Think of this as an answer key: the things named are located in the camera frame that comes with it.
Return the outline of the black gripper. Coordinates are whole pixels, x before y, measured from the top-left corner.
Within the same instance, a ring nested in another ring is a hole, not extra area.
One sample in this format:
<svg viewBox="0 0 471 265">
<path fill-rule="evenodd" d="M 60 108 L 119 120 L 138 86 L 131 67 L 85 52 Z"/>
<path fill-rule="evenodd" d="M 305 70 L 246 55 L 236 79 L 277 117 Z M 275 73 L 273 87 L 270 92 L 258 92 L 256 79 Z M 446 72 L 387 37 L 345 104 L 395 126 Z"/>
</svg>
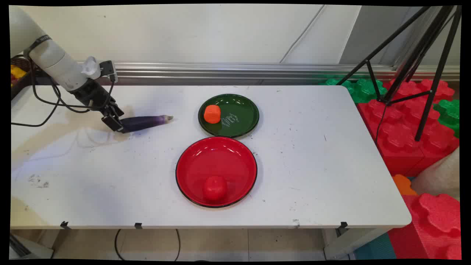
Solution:
<svg viewBox="0 0 471 265">
<path fill-rule="evenodd" d="M 103 116 L 102 122 L 112 131 L 124 133 L 124 125 L 119 117 L 124 112 L 118 107 L 110 93 L 95 80 L 88 79 L 81 87 L 69 91 L 84 106 L 92 111 L 105 111 L 110 107 L 110 115 Z"/>
</svg>

